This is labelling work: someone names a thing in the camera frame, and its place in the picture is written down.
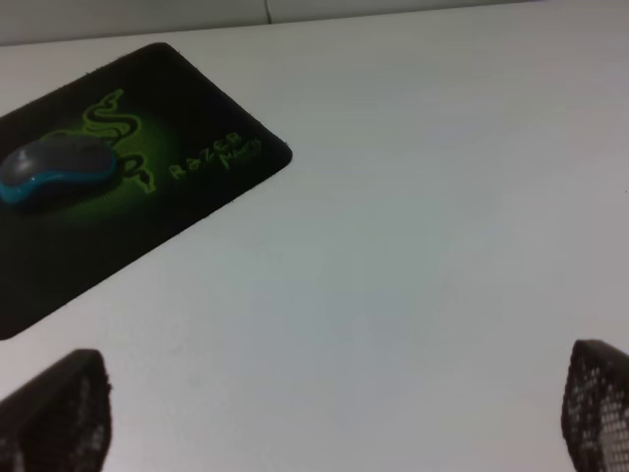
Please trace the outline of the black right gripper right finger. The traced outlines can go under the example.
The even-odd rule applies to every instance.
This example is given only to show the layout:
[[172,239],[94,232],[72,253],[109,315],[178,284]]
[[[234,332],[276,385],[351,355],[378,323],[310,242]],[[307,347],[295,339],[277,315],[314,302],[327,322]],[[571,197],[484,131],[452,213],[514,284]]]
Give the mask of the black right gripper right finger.
[[628,471],[628,355],[595,339],[574,343],[561,431],[577,471]]

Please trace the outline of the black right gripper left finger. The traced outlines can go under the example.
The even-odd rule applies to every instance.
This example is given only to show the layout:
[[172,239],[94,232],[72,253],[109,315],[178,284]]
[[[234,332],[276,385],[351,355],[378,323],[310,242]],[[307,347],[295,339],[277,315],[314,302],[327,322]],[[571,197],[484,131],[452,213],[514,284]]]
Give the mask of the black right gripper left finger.
[[77,349],[1,401],[3,471],[100,471],[112,439],[102,354]]

